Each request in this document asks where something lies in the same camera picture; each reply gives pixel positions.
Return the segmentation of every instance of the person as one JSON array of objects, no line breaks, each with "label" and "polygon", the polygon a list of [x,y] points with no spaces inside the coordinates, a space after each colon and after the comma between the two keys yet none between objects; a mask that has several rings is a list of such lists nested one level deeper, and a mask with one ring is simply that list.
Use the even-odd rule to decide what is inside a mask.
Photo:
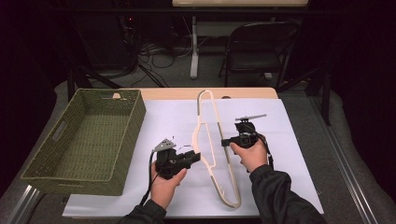
[{"label": "person", "polygon": [[[250,148],[242,148],[235,143],[231,143],[230,147],[250,172],[251,190],[262,223],[326,223],[309,201],[290,190],[290,176],[285,172],[274,171],[268,165],[262,140],[259,139]],[[151,172],[153,176],[156,175],[153,167]],[[166,208],[186,173],[186,170],[182,170],[169,180],[157,177],[151,188],[151,199],[144,206],[136,206],[120,223],[163,223]]]}]

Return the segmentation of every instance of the human hand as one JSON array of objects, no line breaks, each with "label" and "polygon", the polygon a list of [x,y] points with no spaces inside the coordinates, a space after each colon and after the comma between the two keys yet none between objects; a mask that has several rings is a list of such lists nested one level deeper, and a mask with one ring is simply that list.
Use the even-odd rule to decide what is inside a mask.
[{"label": "human hand", "polygon": [[155,178],[151,185],[151,200],[166,210],[175,195],[175,188],[180,185],[180,182],[184,176],[186,176],[186,173],[187,169],[182,169],[173,178],[167,180],[159,175],[157,176],[158,173],[155,171],[155,162],[152,163],[151,176],[153,179],[155,176],[157,176],[157,178]]},{"label": "human hand", "polygon": [[267,149],[261,139],[250,148],[240,147],[234,142],[230,143],[230,147],[241,158],[241,163],[249,172],[253,172],[259,166],[268,164]]}]

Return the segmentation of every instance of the person's right arm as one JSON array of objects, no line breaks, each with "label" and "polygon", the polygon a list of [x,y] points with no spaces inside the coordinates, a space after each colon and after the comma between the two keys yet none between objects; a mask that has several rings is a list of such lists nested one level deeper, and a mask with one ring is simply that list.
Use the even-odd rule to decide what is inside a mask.
[{"label": "person's right arm", "polygon": [[267,153],[261,140],[251,148],[241,148],[235,143],[230,147],[251,172],[252,193],[262,223],[326,223],[310,202],[290,190],[289,175],[274,171],[267,164]]}]

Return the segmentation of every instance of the black chair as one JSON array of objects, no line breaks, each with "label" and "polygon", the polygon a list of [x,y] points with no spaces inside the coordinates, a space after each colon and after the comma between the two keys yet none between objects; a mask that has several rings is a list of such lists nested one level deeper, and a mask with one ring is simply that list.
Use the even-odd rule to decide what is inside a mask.
[{"label": "black chair", "polygon": [[221,77],[225,65],[224,87],[229,73],[278,73],[278,88],[299,30],[300,24],[294,21],[253,22],[236,28],[219,71]]}]

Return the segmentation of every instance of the chair backrest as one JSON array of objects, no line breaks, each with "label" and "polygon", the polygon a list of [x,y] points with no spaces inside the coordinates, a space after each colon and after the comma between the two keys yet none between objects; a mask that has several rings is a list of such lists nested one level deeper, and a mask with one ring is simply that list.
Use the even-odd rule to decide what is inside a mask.
[{"label": "chair backrest", "polygon": [[287,43],[297,37],[300,25],[293,21],[263,21],[253,22],[236,28],[229,45],[233,42],[244,43]]}]

